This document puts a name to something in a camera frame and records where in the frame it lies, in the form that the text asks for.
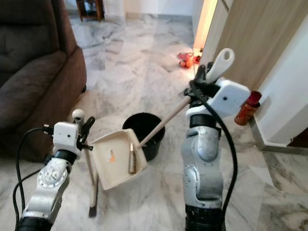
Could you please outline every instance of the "beige dustpan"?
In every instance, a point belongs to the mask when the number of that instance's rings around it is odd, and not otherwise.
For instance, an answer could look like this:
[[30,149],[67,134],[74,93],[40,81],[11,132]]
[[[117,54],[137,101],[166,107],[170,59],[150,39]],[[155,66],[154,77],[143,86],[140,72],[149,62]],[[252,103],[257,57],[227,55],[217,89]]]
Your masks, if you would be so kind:
[[[146,168],[147,162],[142,150],[146,144],[165,124],[170,121],[179,111],[190,103],[190,97],[186,96],[183,101],[169,113],[151,133],[139,143],[135,132],[132,129],[116,131],[107,134],[91,145],[93,146],[93,159],[97,169],[99,179],[104,190],[113,188],[127,180],[135,178],[138,173]],[[133,143],[136,157],[136,173],[129,174],[129,148]]]

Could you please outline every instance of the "black cable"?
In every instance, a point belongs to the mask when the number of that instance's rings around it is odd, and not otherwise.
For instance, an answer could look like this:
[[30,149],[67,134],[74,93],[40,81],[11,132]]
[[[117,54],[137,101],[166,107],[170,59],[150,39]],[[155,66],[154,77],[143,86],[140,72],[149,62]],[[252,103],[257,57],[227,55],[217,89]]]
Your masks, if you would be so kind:
[[17,207],[17,202],[16,202],[16,192],[17,192],[17,189],[19,186],[22,185],[22,182],[30,177],[32,177],[33,175],[37,174],[38,172],[40,171],[37,170],[29,175],[27,175],[26,177],[22,178],[22,180],[20,182],[18,182],[14,188],[14,191],[13,191],[13,205],[14,205],[14,210],[15,210],[15,216],[16,216],[16,224],[15,224],[15,230],[17,230],[18,228],[18,223],[19,223],[19,211],[18,211],[18,207]]
[[230,150],[231,150],[231,154],[232,154],[232,160],[233,160],[233,175],[232,175],[232,179],[231,179],[231,183],[226,195],[226,199],[225,202],[223,204],[222,207],[222,222],[224,222],[225,220],[225,216],[226,216],[226,210],[227,210],[227,206],[236,182],[236,177],[237,177],[237,157],[236,157],[236,150],[234,147],[234,143],[232,140],[232,137],[226,127],[226,125],[224,124],[224,122],[222,121],[222,119],[220,118],[220,116],[216,113],[216,111],[207,104],[207,99],[206,96],[195,86],[195,83],[193,82],[193,80],[190,81],[190,86],[192,88],[192,92],[194,93],[195,97],[198,98],[198,100],[207,108],[207,110],[212,114],[212,116],[215,118],[215,120],[217,120],[217,122],[219,123],[219,125],[221,126],[223,132],[226,135],[227,141],[229,143],[230,146]]
[[20,151],[21,151],[21,148],[26,140],[26,137],[27,135],[29,135],[30,133],[32,133],[33,131],[43,131],[43,128],[33,128],[29,131],[27,131],[25,133],[25,135],[23,136],[20,144],[19,144],[19,147],[18,147],[18,150],[17,150],[17,155],[16,155],[16,172],[17,172],[17,178],[18,178],[18,183],[20,183],[20,195],[21,195],[21,204],[22,204],[22,211],[25,209],[25,195],[24,195],[24,188],[23,188],[23,184],[22,184],[22,181],[21,181],[21,175],[20,175],[20,168],[19,168],[19,157],[20,157]]

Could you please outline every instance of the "black bucket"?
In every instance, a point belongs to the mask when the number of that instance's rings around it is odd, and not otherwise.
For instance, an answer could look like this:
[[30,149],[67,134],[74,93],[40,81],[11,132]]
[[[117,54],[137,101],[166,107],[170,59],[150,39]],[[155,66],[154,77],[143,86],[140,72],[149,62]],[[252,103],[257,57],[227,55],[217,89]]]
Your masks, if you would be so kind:
[[[153,114],[138,113],[128,118],[123,124],[122,129],[133,129],[138,140],[141,142],[160,122],[161,119]],[[160,129],[160,131],[142,147],[147,161],[153,160],[158,154],[159,145],[164,135],[165,127]]]

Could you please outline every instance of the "red bottle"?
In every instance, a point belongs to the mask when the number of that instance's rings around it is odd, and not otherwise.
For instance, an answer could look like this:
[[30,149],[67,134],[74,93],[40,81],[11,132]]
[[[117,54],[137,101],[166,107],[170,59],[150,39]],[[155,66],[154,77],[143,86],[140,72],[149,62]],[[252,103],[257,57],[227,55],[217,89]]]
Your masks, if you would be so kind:
[[235,117],[234,121],[238,125],[245,125],[250,120],[250,118],[254,115],[255,111],[258,107],[260,107],[259,100],[262,95],[258,91],[252,91],[249,98],[243,104],[241,110]]

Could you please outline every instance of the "brown sofa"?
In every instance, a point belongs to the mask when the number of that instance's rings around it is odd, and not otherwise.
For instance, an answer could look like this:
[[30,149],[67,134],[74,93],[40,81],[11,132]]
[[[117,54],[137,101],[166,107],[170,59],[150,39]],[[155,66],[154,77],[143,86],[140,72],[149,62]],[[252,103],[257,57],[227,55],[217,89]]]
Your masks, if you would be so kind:
[[[15,156],[27,130],[64,121],[85,84],[83,53],[63,0],[1,0],[1,154]],[[22,156],[42,161],[51,144],[36,132]]]

